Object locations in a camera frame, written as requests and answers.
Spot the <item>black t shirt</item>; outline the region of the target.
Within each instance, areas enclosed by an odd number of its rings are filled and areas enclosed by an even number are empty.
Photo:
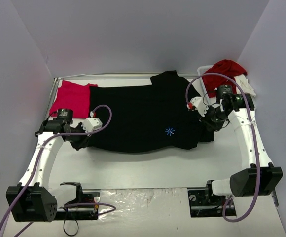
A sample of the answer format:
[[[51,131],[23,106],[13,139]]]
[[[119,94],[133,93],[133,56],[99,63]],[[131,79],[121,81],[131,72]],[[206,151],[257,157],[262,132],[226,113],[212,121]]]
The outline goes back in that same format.
[[[197,111],[186,106],[185,95],[199,96],[176,71],[150,78],[151,84],[128,87],[90,87],[90,110],[109,125],[92,135],[88,147],[113,152],[143,153],[165,147],[190,150],[215,139],[200,122]]]

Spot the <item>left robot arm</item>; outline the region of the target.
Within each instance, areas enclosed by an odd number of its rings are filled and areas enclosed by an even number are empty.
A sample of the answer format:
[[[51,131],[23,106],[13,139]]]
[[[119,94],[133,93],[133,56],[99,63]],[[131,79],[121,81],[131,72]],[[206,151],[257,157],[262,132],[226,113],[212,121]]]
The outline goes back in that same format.
[[[81,127],[72,128],[73,111],[58,109],[53,120],[44,120],[35,136],[37,146],[27,171],[16,186],[8,187],[6,199],[16,222],[52,222],[57,210],[66,204],[80,206],[84,193],[78,182],[61,183],[49,188],[49,179],[57,153],[64,142],[74,143],[83,135]]]

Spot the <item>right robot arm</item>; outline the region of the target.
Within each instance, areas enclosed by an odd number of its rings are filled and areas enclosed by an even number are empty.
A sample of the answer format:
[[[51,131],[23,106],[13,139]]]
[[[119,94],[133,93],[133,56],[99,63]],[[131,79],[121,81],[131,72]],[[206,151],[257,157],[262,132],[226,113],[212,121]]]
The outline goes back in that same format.
[[[252,197],[259,184],[260,196],[270,195],[283,177],[269,158],[255,121],[255,106],[249,94],[234,94],[229,85],[216,89],[219,106],[209,106],[201,121],[208,131],[218,132],[225,122],[232,125],[242,157],[242,170],[228,179],[212,180],[205,189],[205,201],[217,203],[221,196]]]

